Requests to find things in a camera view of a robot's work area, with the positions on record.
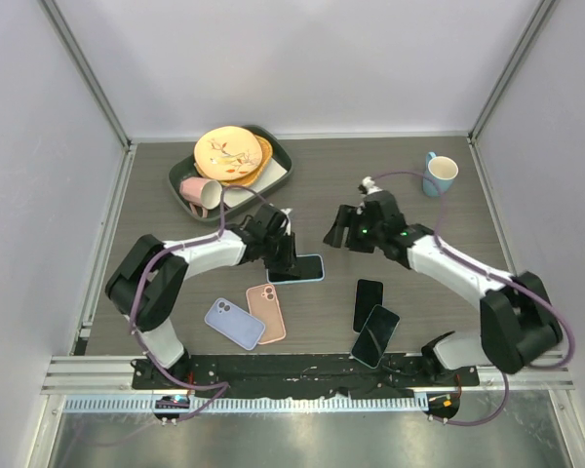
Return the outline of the pink phone case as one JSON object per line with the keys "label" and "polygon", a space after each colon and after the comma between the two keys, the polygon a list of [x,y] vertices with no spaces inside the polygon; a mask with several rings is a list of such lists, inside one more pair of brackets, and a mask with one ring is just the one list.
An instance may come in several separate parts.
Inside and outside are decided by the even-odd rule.
{"label": "pink phone case", "polygon": [[275,287],[264,284],[247,289],[246,299],[249,313],[265,326],[259,345],[270,344],[283,340],[286,327]]}

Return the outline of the white-edged phone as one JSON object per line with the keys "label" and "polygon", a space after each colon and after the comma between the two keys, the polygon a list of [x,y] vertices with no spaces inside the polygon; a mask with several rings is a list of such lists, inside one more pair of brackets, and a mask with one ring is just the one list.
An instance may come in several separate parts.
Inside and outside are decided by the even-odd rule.
{"label": "white-edged phone", "polygon": [[384,287],[375,280],[359,279],[353,315],[353,332],[360,332],[368,319],[373,307],[383,303]]}

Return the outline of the teal-edged phone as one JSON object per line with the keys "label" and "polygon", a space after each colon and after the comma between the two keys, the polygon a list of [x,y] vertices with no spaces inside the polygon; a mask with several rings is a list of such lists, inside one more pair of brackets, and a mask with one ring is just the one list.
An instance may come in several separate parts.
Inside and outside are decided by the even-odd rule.
{"label": "teal-edged phone", "polygon": [[362,365],[376,369],[401,318],[382,305],[375,305],[358,334],[350,356]]}

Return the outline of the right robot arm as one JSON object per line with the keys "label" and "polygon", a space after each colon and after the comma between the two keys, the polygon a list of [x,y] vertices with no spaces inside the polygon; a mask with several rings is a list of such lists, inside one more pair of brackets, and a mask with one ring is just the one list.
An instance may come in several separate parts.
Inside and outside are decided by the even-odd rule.
{"label": "right robot arm", "polygon": [[386,190],[368,193],[358,206],[339,206],[324,242],[357,253],[381,251],[478,310],[478,331],[449,331],[423,347],[420,370],[431,384],[444,384],[469,366],[492,365],[515,374],[564,338],[538,276],[513,276],[451,248],[431,228],[407,223]]}

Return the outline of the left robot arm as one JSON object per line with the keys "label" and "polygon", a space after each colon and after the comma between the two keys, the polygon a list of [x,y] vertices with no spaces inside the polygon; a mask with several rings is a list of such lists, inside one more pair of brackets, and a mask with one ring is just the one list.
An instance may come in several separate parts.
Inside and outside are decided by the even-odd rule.
{"label": "left robot arm", "polygon": [[178,339],[171,313],[183,283],[222,267],[261,260],[268,269],[288,272],[296,264],[289,209],[261,206],[240,223],[221,225],[207,236],[162,242],[151,234],[137,239],[104,289],[128,320],[129,331],[156,364],[155,378],[166,388],[180,387],[190,355]]}

